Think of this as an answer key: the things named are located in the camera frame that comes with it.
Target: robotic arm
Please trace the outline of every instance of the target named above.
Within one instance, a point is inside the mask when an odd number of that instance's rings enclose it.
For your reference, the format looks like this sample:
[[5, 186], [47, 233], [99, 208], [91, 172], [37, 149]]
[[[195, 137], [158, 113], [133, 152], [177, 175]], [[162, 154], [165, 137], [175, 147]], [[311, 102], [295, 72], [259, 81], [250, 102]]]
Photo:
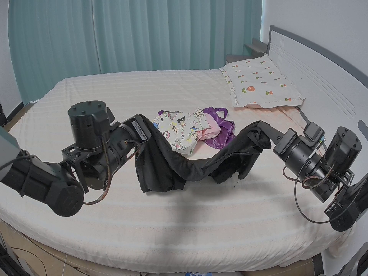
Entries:
[[[114, 116], [102, 101], [73, 105], [68, 115], [75, 144], [62, 150], [63, 161], [58, 164], [41, 162], [21, 150], [16, 139], [0, 128], [0, 181], [21, 196], [48, 204], [60, 216], [72, 216], [83, 204], [101, 201], [114, 173], [133, 156], [127, 154], [134, 147], [137, 153], [151, 137], [139, 115], [110, 125]], [[274, 153], [297, 176], [290, 178], [295, 181], [294, 189], [300, 182], [325, 202], [342, 185], [325, 210], [330, 220], [312, 221], [297, 204], [301, 214], [314, 223], [330, 223], [337, 231], [349, 229], [368, 208], [368, 174], [351, 186], [354, 174], [349, 168], [362, 148], [354, 132], [339, 127], [326, 153], [320, 156], [316, 152], [325, 140], [324, 131], [313, 122], [304, 129], [304, 136], [291, 128], [283, 134], [265, 122], [259, 122], [258, 127], [275, 143]], [[104, 193], [85, 203], [88, 187], [104, 189]]]

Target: white headboard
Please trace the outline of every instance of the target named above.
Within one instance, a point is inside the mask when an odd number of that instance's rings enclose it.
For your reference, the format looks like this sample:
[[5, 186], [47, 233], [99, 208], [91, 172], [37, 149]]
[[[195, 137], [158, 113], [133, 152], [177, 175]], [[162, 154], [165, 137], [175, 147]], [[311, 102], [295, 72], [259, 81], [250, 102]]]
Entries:
[[[339, 126], [360, 138], [363, 149], [352, 165], [353, 183], [359, 182], [368, 172], [368, 76], [329, 50], [275, 26], [270, 27], [267, 53], [305, 96], [299, 107], [302, 115], [325, 130], [327, 144]], [[337, 273], [368, 241], [367, 226], [365, 214], [343, 258], [322, 253], [327, 275]]]

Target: pillow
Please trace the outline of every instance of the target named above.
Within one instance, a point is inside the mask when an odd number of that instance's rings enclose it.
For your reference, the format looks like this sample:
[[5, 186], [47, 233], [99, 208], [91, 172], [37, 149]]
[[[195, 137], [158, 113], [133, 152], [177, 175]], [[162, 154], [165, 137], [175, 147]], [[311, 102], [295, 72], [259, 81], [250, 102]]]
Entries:
[[235, 107], [298, 106], [305, 99], [268, 55], [232, 62], [220, 70], [228, 83]]

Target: mattress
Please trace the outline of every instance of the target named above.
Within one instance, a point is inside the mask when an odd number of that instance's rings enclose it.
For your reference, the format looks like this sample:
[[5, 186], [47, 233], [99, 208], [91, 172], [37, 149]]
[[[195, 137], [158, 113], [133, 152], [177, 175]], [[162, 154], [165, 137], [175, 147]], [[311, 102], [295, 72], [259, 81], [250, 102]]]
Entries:
[[[293, 107], [234, 108], [219, 70], [144, 71], [68, 78], [59, 82], [12, 128], [21, 148], [43, 161], [60, 162], [61, 150], [74, 143], [67, 110], [87, 100], [107, 103], [117, 120], [160, 110], [225, 107], [235, 134], [263, 120], [280, 131], [299, 134], [306, 125]], [[191, 159], [217, 150], [200, 141]], [[107, 197], [83, 206], [70, 218], [47, 205], [0, 185], [1, 219], [52, 248], [98, 264], [142, 272], [225, 272], [285, 266], [320, 253], [348, 232], [317, 225], [299, 214], [294, 183], [282, 175], [283, 162], [265, 150], [249, 175], [222, 184], [210, 177], [187, 182], [184, 190], [142, 193], [134, 161], [113, 177]], [[85, 201], [101, 191], [90, 190]], [[326, 204], [297, 188], [307, 216], [325, 220]]]

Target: curtain fold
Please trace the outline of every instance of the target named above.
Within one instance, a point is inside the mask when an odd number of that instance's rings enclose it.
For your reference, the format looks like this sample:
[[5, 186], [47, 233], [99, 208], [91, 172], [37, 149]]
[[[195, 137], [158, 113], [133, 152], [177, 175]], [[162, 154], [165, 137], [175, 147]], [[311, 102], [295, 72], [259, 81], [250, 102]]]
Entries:
[[102, 73], [210, 69], [248, 54], [262, 0], [92, 0]]
[[212, 69], [248, 54], [262, 0], [10, 0], [9, 44], [26, 104], [89, 74]]
[[64, 78], [100, 73], [92, 0], [10, 0], [8, 30], [25, 104]]

